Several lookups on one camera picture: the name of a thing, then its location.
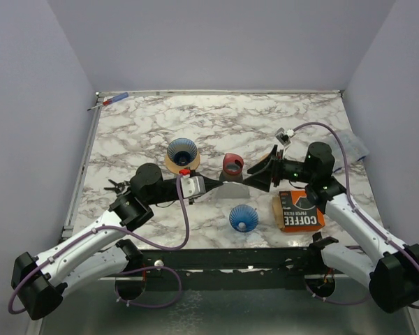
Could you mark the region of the wooden ring coaster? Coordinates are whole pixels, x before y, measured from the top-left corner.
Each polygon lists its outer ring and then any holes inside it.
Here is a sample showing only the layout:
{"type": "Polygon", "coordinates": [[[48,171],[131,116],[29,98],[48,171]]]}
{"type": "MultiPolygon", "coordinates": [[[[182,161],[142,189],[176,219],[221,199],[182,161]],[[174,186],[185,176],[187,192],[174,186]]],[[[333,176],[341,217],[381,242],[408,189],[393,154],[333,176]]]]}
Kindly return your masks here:
{"type": "Polygon", "coordinates": [[[260,158],[260,162],[261,163],[267,162],[269,160],[269,156],[270,156],[269,154],[266,154],[266,155],[262,156],[260,158]]]}
{"type": "Polygon", "coordinates": [[[168,155],[165,155],[164,164],[166,169],[173,174],[179,174],[179,171],[183,169],[197,170],[200,165],[200,153],[198,152],[196,158],[186,166],[177,165],[169,158],[168,155]]]}

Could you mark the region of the blue cone dripper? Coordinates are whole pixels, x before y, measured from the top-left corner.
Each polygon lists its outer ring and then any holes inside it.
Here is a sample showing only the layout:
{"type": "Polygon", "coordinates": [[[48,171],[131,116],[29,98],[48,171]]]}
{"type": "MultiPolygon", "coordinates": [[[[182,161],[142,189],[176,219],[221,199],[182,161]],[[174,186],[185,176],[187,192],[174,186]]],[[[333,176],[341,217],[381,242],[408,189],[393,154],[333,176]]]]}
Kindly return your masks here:
{"type": "Polygon", "coordinates": [[[167,148],[168,158],[178,166],[187,166],[192,163],[197,156],[196,144],[188,138],[177,138],[173,140],[167,148]]]}

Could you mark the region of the white paper coffee filter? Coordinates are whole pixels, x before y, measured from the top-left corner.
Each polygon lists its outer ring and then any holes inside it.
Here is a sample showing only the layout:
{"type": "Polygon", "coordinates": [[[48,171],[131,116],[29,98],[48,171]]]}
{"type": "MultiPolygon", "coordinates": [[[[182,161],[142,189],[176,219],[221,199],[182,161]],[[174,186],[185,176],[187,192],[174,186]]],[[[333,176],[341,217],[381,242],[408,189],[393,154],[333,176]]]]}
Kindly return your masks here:
{"type": "Polygon", "coordinates": [[[249,199],[249,187],[233,181],[224,182],[217,188],[216,199],[249,199]]]}

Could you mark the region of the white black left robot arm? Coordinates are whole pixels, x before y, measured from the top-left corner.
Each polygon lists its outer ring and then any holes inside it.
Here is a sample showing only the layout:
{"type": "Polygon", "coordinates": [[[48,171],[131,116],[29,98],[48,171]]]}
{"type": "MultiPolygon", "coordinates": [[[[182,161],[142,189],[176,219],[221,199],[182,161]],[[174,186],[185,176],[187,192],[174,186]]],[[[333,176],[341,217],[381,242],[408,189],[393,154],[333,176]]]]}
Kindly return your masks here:
{"type": "Polygon", "coordinates": [[[65,295],[89,281],[120,272],[135,274],[140,258],[132,253],[132,242],[123,238],[133,236],[153,217],[151,205],[178,201],[183,207],[185,200],[224,184],[190,169],[164,179],[158,165],[141,165],[128,188],[93,223],[47,251],[35,256],[25,252],[15,259],[9,313],[27,313],[39,320],[53,312],[65,295]]]}

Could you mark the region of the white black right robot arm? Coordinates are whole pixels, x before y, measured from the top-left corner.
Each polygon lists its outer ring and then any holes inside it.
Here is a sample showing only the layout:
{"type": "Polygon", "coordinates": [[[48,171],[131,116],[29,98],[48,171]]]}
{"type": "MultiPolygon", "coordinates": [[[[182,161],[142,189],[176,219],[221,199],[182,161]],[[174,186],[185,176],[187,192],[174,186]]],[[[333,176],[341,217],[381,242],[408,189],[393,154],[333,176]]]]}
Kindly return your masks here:
{"type": "Polygon", "coordinates": [[[361,211],[332,170],[335,158],[330,146],[313,142],[304,161],[292,161],[272,151],[247,170],[247,186],[268,192],[282,180],[302,182],[308,201],[338,223],[358,243],[362,253],[335,239],[315,243],[307,255],[310,270],[336,269],[365,286],[386,313],[416,307],[419,301],[419,245],[409,246],[361,211]]]}

